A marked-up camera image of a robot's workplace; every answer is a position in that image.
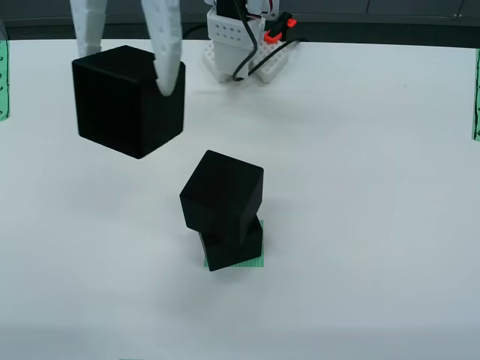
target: black cube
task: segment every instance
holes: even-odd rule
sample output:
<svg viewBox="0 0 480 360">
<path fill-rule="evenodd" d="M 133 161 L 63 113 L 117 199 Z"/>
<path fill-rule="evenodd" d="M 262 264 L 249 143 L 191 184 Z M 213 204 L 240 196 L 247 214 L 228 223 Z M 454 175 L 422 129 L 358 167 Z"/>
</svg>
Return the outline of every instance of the black cube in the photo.
<svg viewBox="0 0 480 360">
<path fill-rule="evenodd" d="M 187 227 L 239 249 L 262 204 L 263 169 L 207 151 L 180 194 Z"/>
<path fill-rule="evenodd" d="M 73 62 L 81 137 L 140 159 L 182 132 L 185 65 L 165 97 L 154 60 L 151 52 L 121 46 Z"/>
<path fill-rule="evenodd" d="M 226 247 L 215 235 L 200 234 L 203 250 L 211 272 L 262 256 L 263 229 L 255 217 L 247 231 L 247 236 L 238 249 Z"/>
</svg>

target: stacked black cubes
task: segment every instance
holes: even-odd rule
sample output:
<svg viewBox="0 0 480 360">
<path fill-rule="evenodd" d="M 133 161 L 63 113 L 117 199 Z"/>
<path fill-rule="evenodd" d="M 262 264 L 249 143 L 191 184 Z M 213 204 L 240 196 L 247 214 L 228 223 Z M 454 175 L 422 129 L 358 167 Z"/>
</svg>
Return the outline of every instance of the stacked black cubes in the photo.
<svg viewBox="0 0 480 360">
<path fill-rule="evenodd" d="M 73 62 L 81 137 L 140 159 L 182 132 L 185 65 L 164 97 L 154 60 L 151 52 L 121 46 Z"/>
<path fill-rule="evenodd" d="M 262 255 L 263 169 L 207 151 L 180 194 L 187 227 L 197 231 L 210 271 Z"/>
</svg>

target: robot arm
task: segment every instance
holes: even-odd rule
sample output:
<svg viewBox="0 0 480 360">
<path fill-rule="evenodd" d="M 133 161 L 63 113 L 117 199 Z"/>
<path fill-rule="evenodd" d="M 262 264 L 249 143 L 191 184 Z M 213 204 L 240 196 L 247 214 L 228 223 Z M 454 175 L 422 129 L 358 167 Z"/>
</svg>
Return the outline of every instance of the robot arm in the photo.
<svg viewBox="0 0 480 360">
<path fill-rule="evenodd" d="M 101 51 L 107 0 L 70 0 L 80 57 Z M 175 89 L 182 57 L 179 0 L 142 0 L 155 54 L 157 85 L 163 96 Z"/>
</svg>

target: white table surface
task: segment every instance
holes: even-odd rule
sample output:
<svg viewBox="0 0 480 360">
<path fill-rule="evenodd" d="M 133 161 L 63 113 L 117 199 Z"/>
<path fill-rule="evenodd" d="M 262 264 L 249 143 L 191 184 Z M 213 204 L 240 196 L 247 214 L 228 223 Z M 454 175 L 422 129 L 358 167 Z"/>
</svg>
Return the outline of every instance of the white table surface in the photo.
<svg viewBox="0 0 480 360">
<path fill-rule="evenodd" d="M 72 40 L 12 42 L 0 359 L 480 359 L 475 50 L 309 43 L 218 85 L 203 46 L 184 133 L 134 160 L 77 135 Z M 207 149 L 265 168 L 265 268 L 203 268 Z"/>
</svg>

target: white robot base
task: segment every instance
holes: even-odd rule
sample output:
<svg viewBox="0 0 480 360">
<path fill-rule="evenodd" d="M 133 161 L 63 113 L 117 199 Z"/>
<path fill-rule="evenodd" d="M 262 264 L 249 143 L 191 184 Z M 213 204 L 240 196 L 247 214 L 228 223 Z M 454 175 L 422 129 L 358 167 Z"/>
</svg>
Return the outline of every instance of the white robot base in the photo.
<svg viewBox="0 0 480 360">
<path fill-rule="evenodd" d="M 273 53 L 278 47 L 282 45 L 281 42 L 270 44 L 262 40 L 258 45 L 258 50 L 252 61 L 252 66 L 259 64 L 266 56 Z M 255 72 L 255 75 L 265 84 L 271 83 L 274 78 L 285 68 L 289 58 L 289 50 L 282 49 L 275 56 L 270 58 L 260 69 Z M 227 83 L 232 80 L 232 75 L 221 73 L 215 64 L 215 51 L 213 41 L 209 41 L 202 54 L 203 63 L 211 72 L 213 77 L 219 83 Z"/>
</svg>

